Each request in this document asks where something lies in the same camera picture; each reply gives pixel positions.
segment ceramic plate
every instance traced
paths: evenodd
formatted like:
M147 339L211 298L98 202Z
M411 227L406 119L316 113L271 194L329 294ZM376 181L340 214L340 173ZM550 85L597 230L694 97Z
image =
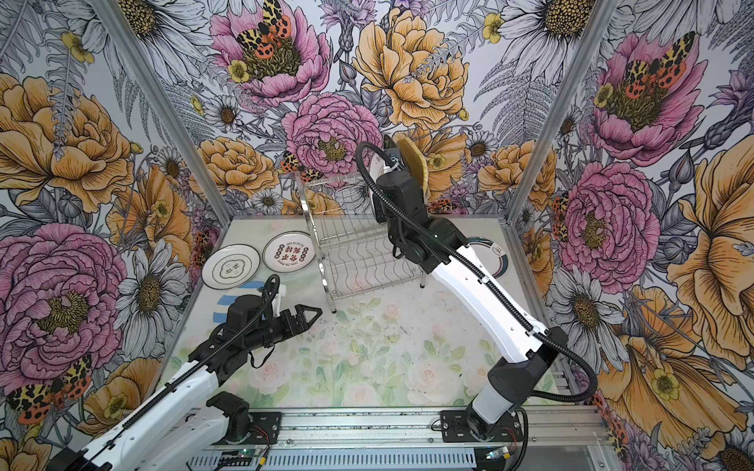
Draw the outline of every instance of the ceramic plate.
M269 241L262 257L270 270L291 273L314 260L314 245L305 232L286 232Z
M502 277L508 269L508 255L505 255L505 250L500 244L484 237L469 237L468 240L484 268L493 277Z
M251 280L258 269L259 252L237 243L213 253L201 270L201 278L210 288L230 289Z

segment white daisy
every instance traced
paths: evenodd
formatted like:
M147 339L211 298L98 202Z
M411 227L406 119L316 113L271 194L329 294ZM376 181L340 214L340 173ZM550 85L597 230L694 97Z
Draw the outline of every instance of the white daisy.
M157 153L155 157L157 164L160 166L160 170L165 176L172 179L172 183L176 184L183 173L187 173L189 169L183 163L181 154L178 153L178 149L174 147L163 147Z
M241 124L241 107L230 95L215 96L204 104L204 119L209 125L232 133Z
M466 139L466 148L473 160L488 158L498 149L498 140L489 131L472 131Z
M346 214L367 214L372 212L366 185L346 185L333 194Z
M575 103L571 104L571 108L568 114L563 118L558 129L557 139L559 141L566 141L578 128L578 123L581 121L582 113L581 109L576 106Z
M667 44L689 31L706 33L715 19L727 23L740 8L741 0L642 0L633 8L633 31L646 32L649 41L660 36Z
M628 362L628 352L615 337L611 326L622 324L623 313L613 304L600 301L602 287L599 280L577 267L573 271L557 268L553 285L547 293L547 307L553 312L553 321L568 334L568 347L587 361L595 372L607 372L608 366L623 371Z
M532 66L532 77L544 74L555 83L576 54L594 0L505 0L499 32L510 40L502 62L518 61L515 74Z
M754 433L750 428L741 432L733 427L726 433L725 448L706 463L706 471L735 471L754 469Z
M81 36L83 47L93 53L105 51L105 59L115 77L123 65L112 38L91 3L100 0L60 0L57 8L68 27ZM200 77L199 63L207 58L200 47L210 46L212 38L203 32L207 25L205 4L198 0L118 0L128 24L152 60L160 78L175 84L187 77Z
M255 210L267 216L279 216L283 210L283 197L272 191L272 188L257 191L249 203Z
M115 303L118 318L114 327L123 328L121 347L131 359L163 355L165 334L172 332L178 322L178 306L186 296L187 273L172 254L173 244L164 239L157 244L152 260L147 259L142 248L136 249L136 278L126 278L118 286L121 297Z

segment plate rim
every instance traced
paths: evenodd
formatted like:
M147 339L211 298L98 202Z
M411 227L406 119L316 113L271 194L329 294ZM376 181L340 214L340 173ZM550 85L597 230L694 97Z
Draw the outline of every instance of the plate rim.
M295 272L297 272L299 270L303 270L304 268L308 267L309 264L311 263L311 261L310 261L309 263L307 263L303 267L297 268L294 271L277 271L277 270L273 269L272 267L270 267L270 265L267 265L267 262L265 261L265 253L267 252L267 248L270 247L270 244L272 243L273 240L277 239L280 236L284 236L286 234L304 234L309 239L309 242L311 242L312 252L314 252L314 250L315 250L314 241L311 240L311 234L309 234L308 232L304 232L304 231L285 231L285 232L281 232L280 234L278 234L276 236L273 236L265 244L265 248L262 250L262 255L261 255L260 259L261 259L262 263L265 264L265 266L268 269L270 269L271 271L273 271L275 273L285 273L285 274L287 274L287 273L295 273Z
M469 237L467 238L467 240L468 240L469 245L485 246L487 248L492 247L493 243L497 243L492 239L488 239L487 237L478 237L478 236ZM505 272L507 271L507 266L508 266L507 258L508 258L507 252L503 254L502 256L498 255L498 260L500 261L500 267L498 268L498 270L495 271L495 273L491 274L493 278L497 279L499 277L502 277L505 274Z
M221 283L217 283L217 282L216 282L216 281L214 280L214 278L213 278L213 279L212 279L212 281L214 282L214 284L215 284L216 286L221 286L221 285L222 285L222 287L217 287L217 288L216 288L216 287L214 287L214 286L211 286L211 285L210 285L210 284L209 284L209 283L207 282L207 280L205 280L205 279L204 279L204 269L205 269L205 268L207 268L207 267L209 266L209 265L208 265L208 262L209 262L209 261L211 260L211 258L212 258L212 257L214 257L214 256L215 256L215 254L217 254L217 253L220 253L220 252L221 252L221 251L223 251L224 249L230 249L231 247L235 247L235 246L244 246L244 247L249 247L250 249L252 249L252 250L253 250L253 251L254 251L254 252L256 253L256 256L257 256L257 258L259 259L259 261L258 261L258 262L257 262L257 264L256 264L256 268L255 268L255 269L254 269L253 271L250 271L250 272L249 272L249 275L248 275L248 277L245 277L245 278L244 278L244 280L243 280L243 281L241 281L241 282L239 282L238 284L229 283L229 284L228 284L228 285L226 286L226 285L222 285ZM224 246L224 247L220 247L220 248L219 248L219 249L217 249L217 250L216 250L216 251L215 251L215 252L214 252L214 253L213 253L212 255L210 255L210 258L208 258L208 259L207 259L207 263L204 263L204 266L203 266L203 267L201 268L201 280L202 280L202 281L204 282L204 284L205 284L205 285L206 285L206 286L207 286L208 288L211 288L211 289L218 289L218 290L222 290L222 289L233 289L233 288L237 288L237 287L239 287L239 286L243 285L243 284L244 284L245 282L247 282L247 281L251 280L252 278L254 278L254 275L256 275L256 272L257 272L257 271L259 271L259 268L260 268L260 267L262 266L262 263L263 263L263 260L262 260L262 256L261 256L261 255L259 254L259 250L257 250L257 249L256 249L256 247L254 247L254 246L251 246L251 245L249 245L249 244L247 244L247 243L232 243L231 245L228 245L228 246Z

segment black cable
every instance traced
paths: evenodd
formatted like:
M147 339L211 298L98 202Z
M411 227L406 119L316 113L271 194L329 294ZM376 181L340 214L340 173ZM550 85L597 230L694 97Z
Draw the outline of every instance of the black cable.
M364 159L363 159L363 153L364 149L369 149L370 151L377 154L379 157L382 158L384 161L388 161L388 156L376 145L372 144L371 142L360 142L359 145L356 147L356 155L355 155L355 161L356 161L356 167L359 170L359 173L361 174L362 178L364 179L364 182L369 187L370 190L374 194L377 195L377 197L382 201L382 203L395 215L398 219L406 223L407 226L409 226L411 229L419 233L419 235L423 236L426 240L428 240L433 245L437 246L440 250L445 252L445 254L450 255L451 257L455 258L459 262L461 262L471 273L477 276L480 280L485 278L485 274L483 271L481 271L474 263L471 262L468 258L464 257L460 253L458 253L457 250L453 249L451 246L449 246L447 243L443 242L442 240L435 237L434 234L432 234L427 228L425 228L423 225L417 223L414 221L409 215L407 215L401 208L398 207L385 193L380 189L380 187L377 186L375 181L372 179L372 177L369 175L369 171L366 169L366 165L364 165ZM503 306L508 309L508 311L513 315L513 317L518 321L521 326L523 326L524 329L526 329L528 332L532 331L533 326L532 324L526 320L526 318L513 306L513 304L510 302L510 300L498 289L498 287L492 282L492 279L488 279L486 283L484 283L484 286L486 286L490 291L492 291L492 294L495 295L495 297L503 304ZM562 395L562 394L552 394L547 393L545 391L532 391L531 396L534 397L541 397L542 399L549 399L551 401L558 401L558 402L579 402L584 401L591 396L594 395L594 393L597 391L597 375L592 369L589 364L584 361L583 358L581 358L579 355L568 349L566 346L563 346L561 344L558 344L553 339L548 337L547 335L535 332L532 337L536 338L543 344L546 344L548 347L553 348L559 353L562 353L564 356L568 357L569 359L573 360L577 365L579 365L583 370L584 373L589 378L589 387L579 393L579 394L572 394L569 396Z
M526 411L523 409L523 407L516 409L516 412L519 412L523 418L521 420L521 427L523 427L523 439L521 440L521 450L517 452L516 462L513 463L513 466L511 466L508 471L516 471L516 469L521 466L523 455L526 454L526 449L529 446L529 416L526 415Z
M246 335L249 328L253 327L256 324L256 321L259 320L260 317L262 317L262 314L265 312L265 310L267 310L267 308L272 305L272 301L277 295L277 291L279 290L279 288L280 288L280 276L276 274L270 275L267 281L265 281L265 285L262 287L262 305L256 310L251 320L240 331L238 331L235 335L233 335L233 337L231 337L225 343L221 344L219 347L214 349L212 353L207 355L207 358L201 360L196 365L192 366L190 369L188 369L186 373L183 373L182 375L180 375L172 383L165 383L165 388L162 391L160 391L157 395L153 396L149 400L149 402L147 402L138 411L135 411L128 418L128 420L126 420L123 423L123 427L121 428L121 431L118 432L118 435L108 440L105 443L105 445L103 445L102 448L97 453L94 454L94 456L86 460L84 464L82 464L76 471L81 471L82 469L84 469L86 466L89 465L89 463L92 462L92 460L94 460L94 458L100 456L103 451L110 448L115 443L115 440L121 438L121 436L123 435L123 432L129 429L134 423L136 423L137 420L139 420L144 414L146 414L153 407L155 407L155 405L157 405L157 403L160 402L162 399L164 399L168 394L175 391L176 386L181 384L183 381L186 381L187 379L189 379L195 372L199 371L203 366L209 363L212 358L217 356L220 352L222 352L226 348L233 345L233 343L235 343L239 338Z

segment daisy center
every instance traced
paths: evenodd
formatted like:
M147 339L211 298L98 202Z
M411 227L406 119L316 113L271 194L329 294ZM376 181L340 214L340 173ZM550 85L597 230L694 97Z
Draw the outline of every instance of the daisy center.
M471 146L471 149L469 149L469 151L471 152L471 157L481 157L485 154L485 152L487 152L487 146L484 144L484 142L477 142L476 144Z
M563 120L562 124L560 124L560 133L570 134L571 132L573 132L574 126L575 126L575 123L573 122L573 119L568 117Z
M143 313L151 313L160 304L162 285L155 275L147 275L139 288L139 310Z
M331 137L327 142L319 139L317 147L325 153L325 160L328 162L339 162L345 159L345 146L341 145L334 137Z
M46 332L54 332L58 327L65 327L68 332L77 332L78 327L87 319L89 303L77 292L70 292L60 298L48 300L50 315L40 319L37 325Z
M578 322L587 329L595 329L599 323L599 312L587 295L576 295L573 300L573 311L576 313Z
M592 250L598 249L605 242L605 221L594 217L594 211L587 214L587 227L581 232L584 243Z
M269 59L260 59L255 54L244 55L244 62L247 64L247 70L240 73L249 72L249 76L256 80L262 80L264 77L274 77L279 74L287 74L292 77L296 76L301 66L301 54L293 45L291 38L280 40L280 44L274 46L274 52Z
M178 165L178 162L168 161L165 164L165 172L175 179L178 178L178 175L181 174L181 169L180 169L180 166Z
M730 471L754 471L752 459L737 447L727 445L718 456L725 468Z
M137 36L144 38L156 30L155 12L144 0L118 0L118 3Z
M235 121L235 111L230 108L223 108L220 110L220 119L225 124L232 124Z
M544 25L557 35L580 35L593 6L594 0L553 0L544 14Z

